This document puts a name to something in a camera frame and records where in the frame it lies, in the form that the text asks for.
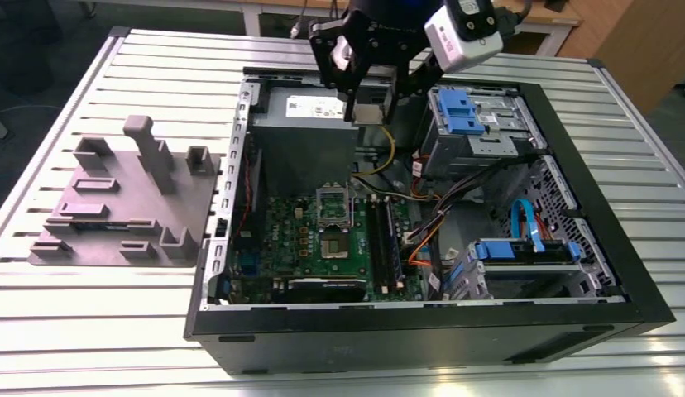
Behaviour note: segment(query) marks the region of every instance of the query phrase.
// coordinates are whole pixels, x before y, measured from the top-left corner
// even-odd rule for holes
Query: yellow wire
[[[440,228],[440,225],[443,224],[444,222],[444,218],[440,219],[440,222],[437,223],[437,225],[435,225],[435,227],[432,228],[431,232],[428,232],[428,234],[425,235],[425,238],[423,239],[423,241],[420,242],[419,246],[416,246],[416,249],[412,251],[411,253],[411,256],[408,256],[408,261],[415,261],[413,258],[416,257],[416,255],[419,254],[419,251],[420,251],[420,248],[423,248],[423,246],[425,245],[425,243],[428,242],[428,240],[431,240],[431,237],[432,235],[435,234],[435,232],[437,231],[437,229]]]
[[[391,146],[387,162],[371,171],[352,173],[353,176],[364,176],[364,175],[376,174],[379,171],[384,170],[387,168],[387,166],[391,164],[391,162],[393,161],[393,154],[396,153],[396,141],[393,140],[393,137],[391,136],[391,132],[388,132],[387,128],[384,126],[379,126],[379,128],[381,129],[381,132],[384,132],[384,135],[387,136],[387,139],[388,139],[388,145]]]

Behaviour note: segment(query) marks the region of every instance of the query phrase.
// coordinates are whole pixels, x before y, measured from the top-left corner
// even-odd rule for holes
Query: wire
[[[337,0],[332,0],[329,2],[329,14],[328,17],[332,18],[332,12],[335,11],[335,19],[340,19],[337,15]]]
[[[419,199],[428,199],[429,195],[424,196],[416,190],[416,184],[419,184],[419,181],[420,181],[420,178],[413,178],[412,183],[411,183],[411,195],[413,197],[419,198]],[[439,194],[433,194],[432,198],[436,199],[436,200],[440,200],[440,195]]]
[[[360,184],[367,188],[369,189],[372,192],[377,193],[377,194],[387,194],[389,196],[396,196],[396,197],[401,197],[403,199],[407,199],[407,200],[412,200],[412,201],[425,201],[424,199],[421,198],[415,198],[415,197],[411,197],[411,196],[407,196],[405,194],[401,194],[401,193],[395,193],[395,192],[387,192],[381,189],[379,189],[377,187],[375,187],[371,183],[368,183],[363,178],[360,178],[359,176],[352,176],[359,182]]]
[[[460,179],[448,189],[448,192],[443,195],[440,200],[436,202],[435,207],[432,209],[432,213],[435,215],[432,218],[425,221],[425,223],[421,224],[419,228],[416,228],[411,234],[408,235],[408,238],[413,238],[417,236],[421,232],[428,230],[436,222],[444,217],[447,212],[451,210],[452,207],[452,201],[455,198],[461,198],[464,194],[467,194],[472,189],[481,186],[484,181],[503,168],[508,167],[509,165],[519,165],[524,163],[529,163],[536,159],[536,154],[527,154],[520,157],[515,157],[512,159],[503,159],[499,161],[495,161],[488,167],[480,169],[475,174],[471,174],[465,176],[463,179]]]
[[[419,246],[416,246],[416,249],[412,250],[412,253],[411,255],[408,256],[408,263],[412,264],[412,265],[416,265],[416,263],[413,262],[417,262],[417,263],[423,263],[423,262],[419,262],[415,260],[415,257],[416,255],[419,254],[419,251],[420,251],[420,248],[423,248],[423,246],[427,244],[428,240],[431,240],[431,237],[432,235],[435,234],[435,232],[440,229],[440,225],[443,224],[443,220],[440,220],[440,222],[437,223],[437,225],[435,226],[435,228],[428,232],[428,234],[425,235],[425,238],[423,239],[423,241],[420,242]]]
[[[308,7],[308,0],[303,0],[303,7],[300,8],[300,14],[297,14],[297,21],[291,28],[289,38],[295,39],[297,37],[297,33],[300,33],[300,22],[303,21],[303,14],[305,12],[305,8]]]
[[[393,162],[393,155],[396,154],[396,141],[393,140],[391,132],[387,130],[387,128],[384,126],[380,126],[380,129],[381,129],[381,132],[384,132],[384,135],[387,136],[387,139],[388,139],[388,145],[389,145],[388,159],[384,162],[384,164],[380,165],[380,167],[376,167],[371,171],[355,172],[352,174],[352,176],[364,176],[364,175],[376,174],[379,171],[384,170]]]
[[[235,237],[239,236],[241,227],[244,226],[244,221],[247,220],[247,215],[252,206],[252,187],[249,185],[249,159],[247,157],[247,153],[244,152],[244,185],[245,185],[245,194],[247,194],[247,205],[244,207],[244,215],[241,215],[240,225],[236,227]]]
[[[531,12],[531,6],[532,6],[532,0],[523,0],[523,9],[516,14],[516,17],[519,18],[519,23],[524,20],[524,18],[528,16],[528,13]]]

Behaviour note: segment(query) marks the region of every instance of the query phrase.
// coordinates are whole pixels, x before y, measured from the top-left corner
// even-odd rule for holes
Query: black cable
[[[524,18],[528,16],[528,13],[531,12],[531,6],[532,6],[532,0],[523,0],[523,9],[516,14],[516,17],[519,18],[519,23],[521,23]]]
[[[332,0],[329,2],[329,13],[328,13],[329,18],[332,18],[332,11],[335,11],[335,19],[340,19],[339,15],[337,15],[337,0]]]
[[[303,14],[305,12],[305,8],[308,8],[308,0],[303,0],[303,7],[300,8],[300,14],[297,14],[297,21],[291,28],[291,39],[295,39],[297,37],[297,33],[300,32],[300,23],[303,22]]]
[[[487,179],[499,172],[503,168],[511,165],[519,165],[524,163],[531,163],[537,158],[536,154],[523,155],[520,157],[515,157],[513,159],[501,159],[495,161],[488,167],[480,169],[475,174],[465,176],[460,179],[452,187],[448,189],[448,192],[443,195],[440,200],[437,201],[433,209],[432,209],[432,218],[421,223],[421,226],[411,232],[408,238],[413,238],[421,232],[429,230],[437,222],[443,219],[447,212],[451,210],[453,200],[460,199],[472,189],[477,188],[483,185]]]

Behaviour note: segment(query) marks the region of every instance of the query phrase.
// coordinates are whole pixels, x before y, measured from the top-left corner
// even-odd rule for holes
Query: floor
[[[76,2],[54,0],[50,6],[64,33],[60,43],[44,47],[54,83],[44,92],[22,97],[12,95],[0,86],[0,109],[25,104],[60,107],[73,91],[112,26],[223,34],[244,32],[240,14],[235,12],[100,4],[97,16],[85,19]],[[285,37],[292,23],[291,17],[264,15],[263,34]],[[0,205],[56,115],[57,111],[52,108],[22,108],[0,115],[1,123],[12,131],[12,137],[6,141],[0,141]],[[685,167],[685,97],[673,91],[647,119]]]

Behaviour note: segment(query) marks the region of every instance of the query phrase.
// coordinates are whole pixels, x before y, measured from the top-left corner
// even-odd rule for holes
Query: aluminum table
[[[315,69],[305,41],[112,32],[0,210],[0,391],[685,395],[685,172],[611,76],[583,60],[499,55],[459,76],[543,86],[673,310],[676,322],[648,334],[547,365],[233,379],[182,340],[192,269],[33,267],[29,245],[69,181],[82,136],[132,150],[121,123],[145,114],[170,151],[204,145],[225,155],[241,68]]]

